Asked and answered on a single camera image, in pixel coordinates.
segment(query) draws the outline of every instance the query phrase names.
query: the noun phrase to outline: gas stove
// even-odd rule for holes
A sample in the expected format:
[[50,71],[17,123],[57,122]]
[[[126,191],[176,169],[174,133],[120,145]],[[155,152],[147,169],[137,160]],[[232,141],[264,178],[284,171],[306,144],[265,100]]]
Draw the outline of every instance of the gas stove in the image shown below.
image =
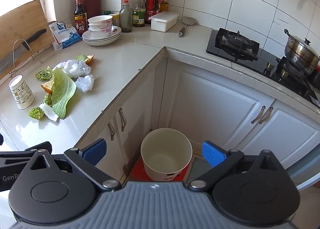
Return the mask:
[[242,36],[239,31],[235,33],[220,28],[219,31],[212,30],[207,53],[266,76],[314,104],[310,96],[317,97],[306,81],[305,74],[298,71],[285,56],[280,59],[259,46],[259,43]]

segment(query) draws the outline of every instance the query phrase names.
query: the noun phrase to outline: white countertop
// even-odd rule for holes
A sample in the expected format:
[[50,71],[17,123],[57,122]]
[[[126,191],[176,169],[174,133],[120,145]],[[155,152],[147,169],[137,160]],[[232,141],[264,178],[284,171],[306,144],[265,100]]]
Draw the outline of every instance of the white countertop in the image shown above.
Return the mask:
[[[24,110],[17,108],[8,88],[9,80],[0,86],[0,121],[4,129],[19,150],[48,140],[53,154],[63,153],[79,141],[101,112],[164,46],[214,62],[218,74],[265,92],[320,123],[319,108],[299,95],[250,69],[207,54],[212,29],[188,26],[185,37],[179,38],[178,32],[182,26],[178,21],[166,33],[152,31],[150,27],[134,28],[131,33],[121,34],[119,40],[107,46],[93,47],[78,42],[63,50],[46,50],[39,56],[43,64],[34,61],[18,71],[36,95],[31,106]],[[37,121],[29,117],[29,110],[38,106],[45,95],[40,87],[43,82],[36,79],[35,74],[47,66],[54,67],[80,54],[95,54],[91,64],[92,74],[97,78],[93,90],[86,94],[76,91],[64,120],[52,122],[43,118]]]

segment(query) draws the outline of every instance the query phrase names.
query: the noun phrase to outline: cutting board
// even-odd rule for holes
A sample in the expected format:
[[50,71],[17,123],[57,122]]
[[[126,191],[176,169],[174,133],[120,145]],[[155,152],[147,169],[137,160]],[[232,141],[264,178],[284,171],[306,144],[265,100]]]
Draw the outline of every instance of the cutting board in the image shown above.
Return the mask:
[[[12,52],[12,46],[17,39],[26,40],[41,29],[46,28],[47,32],[29,44],[33,52],[37,52],[53,42],[53,36],[42,10],[40,0],[31,1],[0,16],[0,26],[0,59],[4,58],[9,52]],[[22,41],[18,41],[15,49],[17,49],[21,43]],[[25,61],[31,55],[31,51],[26,52],[20,59],[15,61],[15,65],[17,66]],[[13,65],[8,67],[6,71],[0,75],[0,79],[12,69]]]

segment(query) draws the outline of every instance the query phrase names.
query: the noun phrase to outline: white bucket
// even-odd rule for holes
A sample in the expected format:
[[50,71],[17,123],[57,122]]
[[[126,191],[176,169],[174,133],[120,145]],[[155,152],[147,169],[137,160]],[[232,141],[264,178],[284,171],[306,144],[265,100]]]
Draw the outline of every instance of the white bucket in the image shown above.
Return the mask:
[[190,162],[192,147],[181,132],[160,128],[142,141],[141,156],[147,175],[154,181],[174,179]]

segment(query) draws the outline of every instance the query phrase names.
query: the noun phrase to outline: red mat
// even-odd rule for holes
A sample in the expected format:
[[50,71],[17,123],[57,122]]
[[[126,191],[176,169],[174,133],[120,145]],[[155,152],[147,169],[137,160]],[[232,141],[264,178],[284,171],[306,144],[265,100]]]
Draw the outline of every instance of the red mat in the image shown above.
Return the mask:
[[[181,171],[179,175],[177,175],[173,180],[171,181],[183,181],[187,170],[188,170],[189,164]],[[148,177],[144,170],[143,166],[143,160],[142,157],[140,156],[134,165],[134,167],[131,170],[131,173],[129,175],[129,180],[135,180],[135,181],[153,181]]]

